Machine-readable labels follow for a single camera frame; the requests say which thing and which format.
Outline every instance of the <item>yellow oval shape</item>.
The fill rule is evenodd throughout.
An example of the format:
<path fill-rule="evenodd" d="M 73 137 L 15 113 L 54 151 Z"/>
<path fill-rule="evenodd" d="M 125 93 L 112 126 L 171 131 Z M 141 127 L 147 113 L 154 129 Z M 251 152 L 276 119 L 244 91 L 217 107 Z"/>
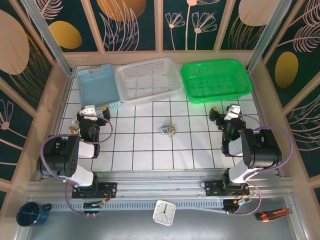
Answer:
<path fill-rule="evenodd" d="M 96 2 L 108 18 L 120 22 L 131 20 L 131 16 L 128 15 L 128 13 L 130 14 L 130 9 L 134 12 L 135 17 L 138 18 L 146 8 L 146 0 L 97 0 Z M 123 2 L 129 10 L 128 13 L 125 11 Z"/>
<path fill-rule="evenodd" d="M 298 72 L 298 58 L 290 51 L 282 53 L 275 64 L 275 82 L 280 88 L 289 87 L 295 80 Z"/>
<path fill-rule="evenodd" d="M 82 44 L 80 32 L 66 21 L 55 21 L 49 28 L 59 46 L 63 48 L 76 49 Z"/>
<path fill-rule="evenodd" d="M 280 0 L 241 0 L 239 18 L 249 26 L 263 26 L 269 22 Z"/>
<path fill-rule="evenodd" d="M 20 74 L 29 61 L 28 35 L 13 16 L 2 10 L 0 23 L 0 69 L 7 74 Z"/>

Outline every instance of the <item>green plastic basket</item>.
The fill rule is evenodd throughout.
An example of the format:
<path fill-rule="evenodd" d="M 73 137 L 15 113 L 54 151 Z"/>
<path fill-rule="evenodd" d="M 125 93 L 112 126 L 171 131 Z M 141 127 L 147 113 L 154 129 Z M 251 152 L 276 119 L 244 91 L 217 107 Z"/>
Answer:
<path fill-rule="evenodd" d="M 234 100 L 252 91 L 244 66 L 234 59 L 185 64 L 181 77 L 193 104 Z"/>

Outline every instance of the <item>tangled rubber band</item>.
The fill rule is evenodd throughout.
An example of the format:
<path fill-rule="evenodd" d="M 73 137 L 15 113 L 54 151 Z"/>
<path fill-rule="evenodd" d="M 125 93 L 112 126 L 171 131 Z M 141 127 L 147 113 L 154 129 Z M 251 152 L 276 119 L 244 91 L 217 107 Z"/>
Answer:
<path fill-rule="evenodd" d="M 168 135 L 169 137 L 172 137 L 176 133 L 176 124 L 173 124 L 171 120 L 166 120 L 159 128 L 158 132 L 161 135 Z"/>

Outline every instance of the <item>basket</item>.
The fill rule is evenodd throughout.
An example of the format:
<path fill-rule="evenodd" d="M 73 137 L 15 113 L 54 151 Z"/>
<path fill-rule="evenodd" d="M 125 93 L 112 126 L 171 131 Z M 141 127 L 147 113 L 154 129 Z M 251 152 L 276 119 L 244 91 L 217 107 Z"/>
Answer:
<path fill-rule="evenodd" d="M 135 106 L 172 98 L 184 88 L 170 57 L 124 65 L 115 70 L 121 100 Z"/>
<path fill-rule="evenodd" d="M 111 64 L 79 71 L 77 81 L 81 108 L 94 105 L 96 113 L 101 114 L 103 107 L 110 110 L 121 107 Z"/>
<path fill-rule="evenodd" d="M 181 76 L 193 104 L 234 100 L 252 91 L 244 66 L 233 59 L 185 64 Z"/>

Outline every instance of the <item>blue plastic basket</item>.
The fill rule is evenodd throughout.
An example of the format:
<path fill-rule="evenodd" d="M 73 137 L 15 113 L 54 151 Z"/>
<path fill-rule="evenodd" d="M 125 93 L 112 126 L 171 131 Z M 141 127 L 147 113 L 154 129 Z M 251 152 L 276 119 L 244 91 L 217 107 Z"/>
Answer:
<path fill-rule="evenodd" d="M 94 105 L 96 113 L 103 107 L 110 110 L 121 107 L 120 97 L 111 64 L 101 65 L 77 73 L 81 108 Z"/>

